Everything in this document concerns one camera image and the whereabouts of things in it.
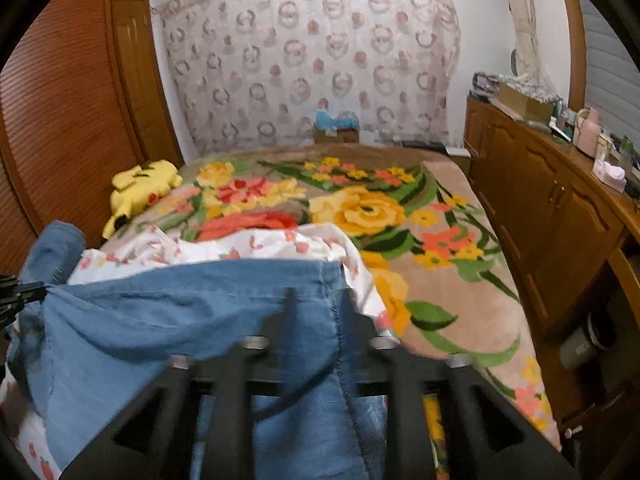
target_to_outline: blanket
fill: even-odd
[[[392,330],[417,354],[465,352],[559,445],[500,244],[465,175],[449,159],[420,150],[332,144],[204,158],[181,173],[184,186],[102,250],[116,251],[150,225],[201,241],[249,228],[333,223],[350,237],[374,277],[386,307],[376,319],[380,330]],[[424,403],[445,472],[438,405],[433,397]]]

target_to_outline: jeans seam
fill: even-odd
[[[325,295],[329,297],[329,287],[328,284],[325,285]],[[371,464],[369,462],[369,457],[367,456],[367,452],[365,450],[364,442],[362,441],[362,434],[360,433],[360,428],[358,427],[358,419],[356,417],[355,408],[353,403],[351,402],[351,398],[349,397],[349,393],[347,392],[346,382],[344,380],[344,375],[342,373],[342,328],[340,326],[340,316],[338,315],[338,307],[335,304],[335,296],[331,298],[332,310],[334,311],[334,319],[337,325],[338,331],[338,357],[336,359],[336,369],[338,371],[338,382],[340,383],[340,392],[342,394],[342,398],[344,399],[344,403],[347,407],[347,414],[351,419],[351,425],[353,427],[353,431],[356,434],[356,440],[358,441],[358,448],[360,449],[360,455],[362,456],[362,460],[364,461],[364,467],[367,470],[367,476],[370,480],[373,479],[373,471],[371,469]]]

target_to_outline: blue denim pants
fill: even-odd
[[[256,335],[261,320],[282,309],[285,288],[294,288],[297,296],[290,348],[296,358],[285,375],[304,381],[344,344],[338,337],[340,302],[348,295],[338,263],[231,260],[63,285],[83,248],[82,235],[68,224],[55,222],[41,234],[21,278],[50,286],[42,304],[31,303],[20,314],[20,333],[8,357],[44,420],[60,468],[171,355],[209,358]],[[355,397],[347,373],[338,363],[295,405],[255,426],[256,478],[382,478],[382,399]],[[255,404],[268,402],[273,401],[261,398]]]

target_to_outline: yellow plush toy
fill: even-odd
[[[111,193],[111,212],[102,236],[109,238],[134,216],[149,205],[169,194],[172,188],[182,184],[175,166],[166,160],[158,160],[118,173],[111,180],[115,191]]]

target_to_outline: beige curtain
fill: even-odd
[[[516,69],[518,76],[529,78],[550,88],[550,80],[540,62],[533,0],[509,0],[516,28]]]
[[[363,142],[449,143],[452,0],[171,0],[158,11],[202,154],[309,144],[319,107],[357,117]]]

